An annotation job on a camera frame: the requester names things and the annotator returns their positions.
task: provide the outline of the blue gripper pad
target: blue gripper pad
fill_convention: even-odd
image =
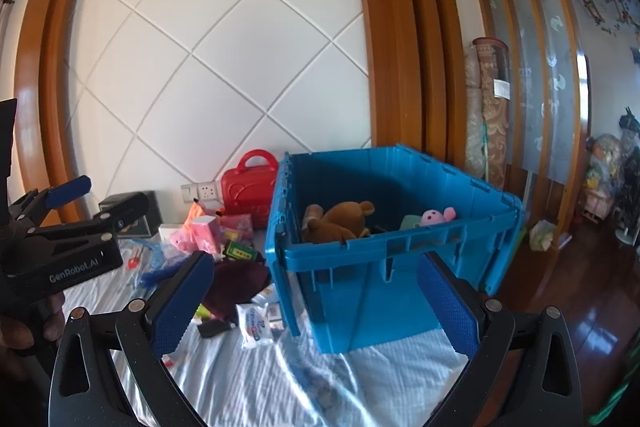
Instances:
[[[195,251],[178,273],[150,297],[146,319],[151,328],[151,350],[158,359],[178,347],[213,282],[213,271],[213,256]]]
[[[52,188],[47,194],[45,204],[50,210],[60,208],[88,194],[89,190],[91,190],[91,179],[89,179],[89,176],[80,176],[75,180]]]
[[[472,359],[480,346],[479,325],[454,287],[458,279],[435,253],[418,258],[417,278],[453,349]]]

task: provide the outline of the wall outlet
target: wall outlet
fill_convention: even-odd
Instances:
[[[217,200],[216,182],[198,183],[198,199],[202,201]]]
[[[193,200],[198,199],[198,184],[192,183],[189,185],[180,186],[182,190],[182,201],[185,203],[193,203]]]

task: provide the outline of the brown teddy bear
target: brown teddy bear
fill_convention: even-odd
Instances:
[[[302,240],[316,245],[332,241],[344,244],[349,239],[365,237],[369,235],[365,217],[373,214],[373,211],[370,201],[345,201],[336,204],[325,214],[318,204],[310,204],[303,219]]]

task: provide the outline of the pink plush toy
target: pink plush toy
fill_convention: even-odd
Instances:
[[[452,206],[448,206],[444,209],[444,214],[439,213],[437,210],[427,210],[422,214],[420,220],[420,226],[426,227],[428,225],[437,225],[438,223],[446,223],[447,221],[453,221],[456,219],[456,211]]]

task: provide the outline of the stuffed animal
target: stuffed animal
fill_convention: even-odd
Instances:
[[[456,211],[452,206],[445,208],[443,214],[439,213],[437,210],[427,210],[422,214],[420,226],[427,227],[428,225],[437,225],[438,223],[453,221],[454,219],[456,219]]]
[[[365,217],[373,214],[373,211],[373,203],[370,201],[345,201],[336,204],[324,215],[321,207],[310,204],[303,219],[302,240],[316,245],[332,241],[344,244],[349,239],[365,237],[369,235]]]

